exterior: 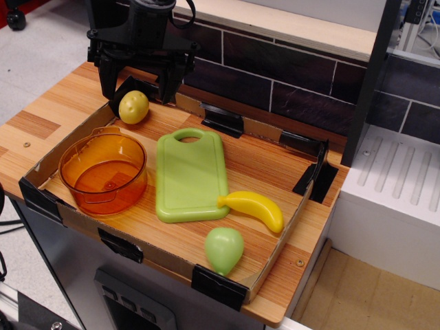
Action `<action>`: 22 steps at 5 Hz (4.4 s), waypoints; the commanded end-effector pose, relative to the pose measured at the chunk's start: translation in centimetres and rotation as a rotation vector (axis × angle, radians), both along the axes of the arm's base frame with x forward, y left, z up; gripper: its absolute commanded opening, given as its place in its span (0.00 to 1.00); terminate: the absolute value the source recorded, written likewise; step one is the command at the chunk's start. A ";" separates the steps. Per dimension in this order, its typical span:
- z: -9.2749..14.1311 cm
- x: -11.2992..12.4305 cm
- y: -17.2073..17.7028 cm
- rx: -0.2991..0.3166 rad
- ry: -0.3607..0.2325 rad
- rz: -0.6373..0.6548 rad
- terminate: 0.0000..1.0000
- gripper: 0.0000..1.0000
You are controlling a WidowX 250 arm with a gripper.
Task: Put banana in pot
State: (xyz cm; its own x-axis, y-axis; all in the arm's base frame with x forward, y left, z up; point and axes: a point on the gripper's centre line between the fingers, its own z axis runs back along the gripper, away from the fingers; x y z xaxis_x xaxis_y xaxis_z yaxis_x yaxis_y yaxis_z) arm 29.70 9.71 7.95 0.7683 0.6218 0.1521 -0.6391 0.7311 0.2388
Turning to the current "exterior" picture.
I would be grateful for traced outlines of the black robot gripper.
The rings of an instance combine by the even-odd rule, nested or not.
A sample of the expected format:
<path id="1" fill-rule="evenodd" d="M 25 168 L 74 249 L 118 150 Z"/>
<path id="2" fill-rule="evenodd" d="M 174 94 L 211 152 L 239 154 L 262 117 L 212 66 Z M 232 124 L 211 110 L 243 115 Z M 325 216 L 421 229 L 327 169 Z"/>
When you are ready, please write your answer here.
<path id="1" fill-rule="evenodd" d="M 159 69 L 159 99 L 174 100 L 184 76 L 195 68 L 196 42 L 175 36 L 168 25 L 185 30 L 195 22 L 178 24 L 175 1 L 117 1 L 119 23 L 91 24 L 87 60 L 98 67 L 102 94 L 113 100 L 119 73 L 127 67 Z"/>

